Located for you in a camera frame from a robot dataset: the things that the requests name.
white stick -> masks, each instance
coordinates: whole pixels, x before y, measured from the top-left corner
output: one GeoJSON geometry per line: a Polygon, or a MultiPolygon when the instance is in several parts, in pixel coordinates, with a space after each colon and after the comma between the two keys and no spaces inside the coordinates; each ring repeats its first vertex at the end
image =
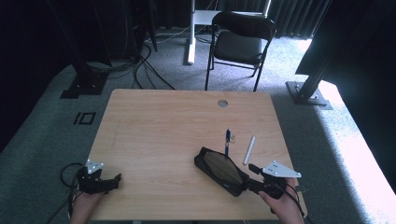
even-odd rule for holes
{"type": "Polygon", "coordinates": [[[247,149],[247,155],[245,156],[244,165],[248,164],[248,158],[250,157],[251,149],[253,149],[255,140],[256,140],[256,136],[253,135],[253,137],[251,137],[250,145],[248,146],[247,149]]]}

carpeted floor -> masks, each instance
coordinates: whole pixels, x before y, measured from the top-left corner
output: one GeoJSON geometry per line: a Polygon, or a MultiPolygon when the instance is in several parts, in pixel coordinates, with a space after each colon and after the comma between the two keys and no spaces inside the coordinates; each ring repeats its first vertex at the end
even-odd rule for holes
{"type": "MultiPolygon", "coordinates": [[[[333,110],[295,105],[291,100],[285,82],[306,79],[294,75],[304,55],[304,44],[304,40],[287,37],[273,41],[258,91],[271,94],[294,168],[304,175],[299,182],[307,188],[304,200],[310,218],[314,223],[396,222],[391,210],[396,205],[393,191],[336,87],[322,82],[319,88],[333,110]]],[[[193,65],[186,64],[187,46],[186,37],[166,40],[159,44],[158,52],[151,52],[148,62],[176,90],[202,91],[208,45],[197,42],[193,65]]],[[[144,48],[142,55],[148,56],[149,50],[144,48]]],[[[218,65],[211,73],[209,90],[252,91],[254,78],[248,77],[250,72],[218,65]]],[[[138,85],[144,89],[170,89],[152,69],[142,65],[136,76],[132,71],[110,74],[101,95],[60,99],[74,76],[73,67],[68,66],[52,80],[32,114],[0,154],[0,223],[45,223],[61,206],[67,195],[67,187],[59,177],[61,169],[88,159],[114,89],[138,85]],[[95,113],[92,124],[76,124],[78,113],[95,113]]],[[[73,172],[69,172],[65,179],[71,178],[73,172]]],[[[51,223],[67,222],[64,208],[51,223]]]]}

